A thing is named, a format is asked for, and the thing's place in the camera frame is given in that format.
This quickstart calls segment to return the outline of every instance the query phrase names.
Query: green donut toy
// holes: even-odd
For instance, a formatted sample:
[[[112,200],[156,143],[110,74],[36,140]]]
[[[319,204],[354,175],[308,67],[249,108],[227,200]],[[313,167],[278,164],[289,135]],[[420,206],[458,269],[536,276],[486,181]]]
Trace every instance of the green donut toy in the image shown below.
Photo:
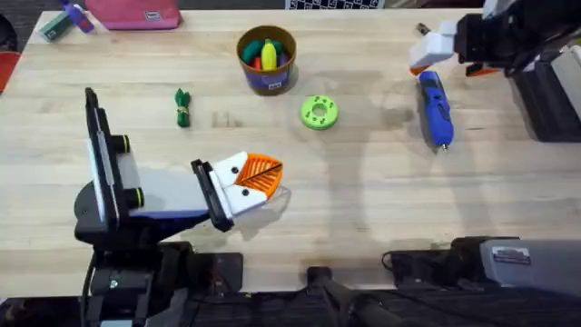
[[[307,127],[324,130],[333,126],[339,118],[339,107],[326,95],[313,95],[300,107],[300,119]]]

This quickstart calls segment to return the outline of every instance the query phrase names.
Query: orange gripper pad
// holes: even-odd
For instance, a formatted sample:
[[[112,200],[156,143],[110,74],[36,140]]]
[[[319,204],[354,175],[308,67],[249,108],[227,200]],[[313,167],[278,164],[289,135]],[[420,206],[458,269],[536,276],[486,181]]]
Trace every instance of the orange gripper pad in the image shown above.
[[[270,199],[282,178],[282,162],[263,154],[248,154],[236,185],[261,191]]]
[[[493,74],[493,73],[497,73],[499,71],[500,71],[500,69],[497,69],[497,68],[484,68],[484,69],[480,69],[472,74],[468,74],[467,77],[476,77],[476,76],[482,76],[485,74]]]
[[[410,67],[409,71],[414,74],[414,76],[419,75],[419,73],[425,71],[426,69],[429,68],[429,65],[425,65],[425,66],[420,66],[420,67]]]

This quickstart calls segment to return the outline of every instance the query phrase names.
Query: pink pouch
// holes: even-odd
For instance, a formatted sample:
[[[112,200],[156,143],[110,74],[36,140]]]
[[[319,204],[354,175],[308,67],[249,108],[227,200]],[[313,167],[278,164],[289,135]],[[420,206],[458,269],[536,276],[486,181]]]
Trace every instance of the pink pouch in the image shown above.
[[[170,29],[180,24],[176,0],[85,0],[85,4],[110,30]]]

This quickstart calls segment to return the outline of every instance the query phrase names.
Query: label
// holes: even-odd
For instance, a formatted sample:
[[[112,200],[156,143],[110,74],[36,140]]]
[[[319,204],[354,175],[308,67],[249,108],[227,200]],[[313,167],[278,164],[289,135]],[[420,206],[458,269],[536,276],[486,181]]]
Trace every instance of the label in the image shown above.
[[[530,253],[528,252],[527,248],[493,246],[492,257],[497,263],[530,265]]]
[[[145,12],[145,19],[148,21],[162,20],[162,14],[158,11]]]
[[[248,83],[255,89],[276,90],[286,86],[289,83],[289,71],[284,71],[275,75],[255,74],[250,71],[244,71]]]

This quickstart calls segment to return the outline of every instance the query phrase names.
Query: green item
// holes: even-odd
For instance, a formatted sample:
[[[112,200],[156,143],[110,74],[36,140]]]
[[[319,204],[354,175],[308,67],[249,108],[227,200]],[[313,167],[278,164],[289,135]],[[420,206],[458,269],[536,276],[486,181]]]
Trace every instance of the green item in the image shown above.
[[[244,47],[244,49],[242,49],[242,61],[246,64],[251,64],[252,60],[254,60],[256,56],[260,55],[263,46],[264,40],[252,40]]]
[[[300,119],[315,130],[327,129],[337,122],[339,107],[326,95],[310,96],[300,107]]]
[[[190,126],[190,109],[188,108],[190,105],[190,93],[182,91],[182,89],[178,89],[178,92],[175,93],[175,103],[178,105],[178,125],[180,127],[189,127]]]
[[[46,23],[46,25],[38,31],[38,34],[40,34],[46,42],[53,42],[73,26],[74,23],[69,15],[66,12],[62,12],[50,22]]]
[[[276,49],[276,54],[282,54],[282,42],[277,40],[272,40],[272,45],[274,45],[274,49]]]

